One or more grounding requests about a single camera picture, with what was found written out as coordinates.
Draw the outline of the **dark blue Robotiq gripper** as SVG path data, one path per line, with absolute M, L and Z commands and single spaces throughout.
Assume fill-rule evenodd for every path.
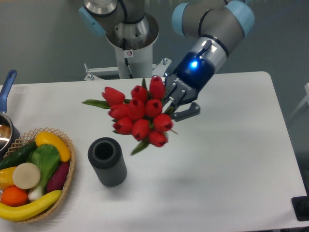
M 163 105 L 173 98 L 171 105 L 190 104 L 187 110 L 174 112 L 171 118 L 178 122 L 200 114 L 200 106 L 193 102 L 199 92 L 214 75 L 214 66 L 210 61 L 189 52 L 175 68 L 172 74 L 165 78 L 165 95 Z

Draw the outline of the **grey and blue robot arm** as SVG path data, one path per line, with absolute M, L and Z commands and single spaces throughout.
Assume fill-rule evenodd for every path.
M 143 0 L 86 0 L 79 9 L 84 24 L 114 47 L 121 79 L 163 75 L 153 64 L 153 45 L 159 36 L 157 20 Z M 163 103 L 172 119 L 181 121 L 200 112 L 196 99 L 255 22 L 245 0 L 199 0 L 178 4 L 168 17 L 172 30 L 194 38 L 195 44 L 176 68 L 165 76 Z

